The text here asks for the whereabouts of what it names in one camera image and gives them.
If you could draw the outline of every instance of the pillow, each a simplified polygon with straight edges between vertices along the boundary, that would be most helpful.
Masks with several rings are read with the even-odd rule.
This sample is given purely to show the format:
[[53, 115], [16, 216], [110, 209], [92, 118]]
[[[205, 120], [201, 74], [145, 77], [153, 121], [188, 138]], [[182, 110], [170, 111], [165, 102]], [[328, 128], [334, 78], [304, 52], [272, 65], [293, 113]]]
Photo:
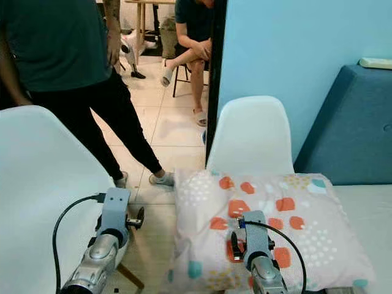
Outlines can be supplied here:
[[[375, 280], [331, 183], [322, 175], [228, 176], [211, 171], [176, 173], [175, 250], [160, 293], [251, 287], [251, 274], [230, 252], [231, 232], [239, 246], [244, 230], [236, 218], [262, 210], [270, 226], [297, 245], [307, 269], [307, 290], [351, 287]], [[289, 243], [268, 231], [289, 293], [299, 293], [302, 270]]]

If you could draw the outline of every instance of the grey sneaker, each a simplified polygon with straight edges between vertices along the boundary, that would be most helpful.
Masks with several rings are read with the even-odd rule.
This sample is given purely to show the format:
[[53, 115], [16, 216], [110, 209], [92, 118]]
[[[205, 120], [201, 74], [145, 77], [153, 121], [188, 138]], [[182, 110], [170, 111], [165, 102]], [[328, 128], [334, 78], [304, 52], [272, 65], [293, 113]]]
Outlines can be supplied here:
[[148, 179], [151, 185], [165, 185], [165, 186], [174, 186], [174, 173], [166, 172], [165, 175], [161, 178], [158, 178], [154, 175], [149, 176]]
[[128, 180], [128, 173], [126, 171], [122, 171], [122, 178], [117, 179], [115, 181], [116, 187], [125, 189], [125, 187], [127, 185], [127, 180]]

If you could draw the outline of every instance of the dark green t-shirt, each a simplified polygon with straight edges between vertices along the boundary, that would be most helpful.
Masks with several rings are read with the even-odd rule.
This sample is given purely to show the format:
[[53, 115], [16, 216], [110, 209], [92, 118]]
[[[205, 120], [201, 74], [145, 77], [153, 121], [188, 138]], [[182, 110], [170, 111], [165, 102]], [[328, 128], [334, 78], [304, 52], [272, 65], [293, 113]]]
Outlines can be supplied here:
[[95, 0], [0, 0], [0, 25], [27, 90], [81, 88], [111, 74]]
[[214, 12], [196, 0], [176, 1], [176, 22], [186, 23], [188, 37], [197, 42], [211, 37]]

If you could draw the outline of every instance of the black cable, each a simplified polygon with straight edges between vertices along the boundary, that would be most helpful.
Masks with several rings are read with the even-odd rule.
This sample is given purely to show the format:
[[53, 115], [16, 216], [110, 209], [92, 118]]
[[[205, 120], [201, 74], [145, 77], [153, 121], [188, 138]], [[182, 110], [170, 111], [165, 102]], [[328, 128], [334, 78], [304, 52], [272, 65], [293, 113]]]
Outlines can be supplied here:
[[294, 242], [288, 236], [283, 234], [281, 231], [279, 231], [276, 228], [271, 227], [269, 225], [266, 225], [266, 224], [263, 224], [263, 223], [260, 223], [260, 222], [244, 222], [244, 224], [246, 224], [246, 225], [258, 225], [259, 227], [264, 227], [264, 228], [267, 228], [267, 229], [269, 229], [271, 231], [274, 231], [278, 235], [281, 235], [283, 238], [285, 238], [287, 240], [287, 242], [289, 242], [290, 245], [293, 246], [296, 254], [300, 258], [301, 267], [302, 267], [302, 274], [303, 274], [303, 284], [302, 284], [301, 294], [305, 294], [305, 290], [306, 290], [306, 268], [305, 268], [305, 263], [304, 263], [304, 260], [302, 259], [302, 255], [301, 255], [300, 251], [295, 246]]
[[59, 218], [57, 219], [55, 228], [53, 229], [53, 234], [52, 234], [52, 238], [51, 238], [51, 243], [53, 246], [53, 257], [55, 259], [55, 268], [56, 268], [56, 294], [59, 294], [61, 291], [61, 275], [60, 275], [60, 265], [59, 265], [59, 256], [57, 253], [57, 244], [56, 244], [56, 237], [57, 237], [57, 230], [59, 228], [60, 222], [62, 220], [62, 218], [66, 215], [66, 213], [68, 211], [70, 211], [71, 208], [73, 208], [75, 205], [83, 202], [83, 201], [87, 201], [87, 200], [99, 200], [102, 197], [102, 194], [99, 195], [94, 195], [94, 196], [89, 196], [89, 197], [85, 197], [82, 199], [79, 199], [75, 202], [73, 202], [71, 205], [69, 205], [63, 212], [62, 214], [59, 216]]

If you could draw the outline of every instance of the chair backrest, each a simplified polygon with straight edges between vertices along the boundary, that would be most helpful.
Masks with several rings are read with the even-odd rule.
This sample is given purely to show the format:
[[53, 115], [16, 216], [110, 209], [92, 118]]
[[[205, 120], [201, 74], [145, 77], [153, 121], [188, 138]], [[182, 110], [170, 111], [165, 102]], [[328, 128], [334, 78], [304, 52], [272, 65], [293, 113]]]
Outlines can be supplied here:
[[[51, 236], [72, 202], [113, 187], [108, 173], [48, 110], [0, 111], [0, 293], [55, 292]], [[87, 248], [102, 210], [81, 203], [58, 231], [62, 284]]]
[[293, 173], [290, 127], [281, 102], [271, 96], [252, 96], [227, 103], [207, 168], [233, 175]]

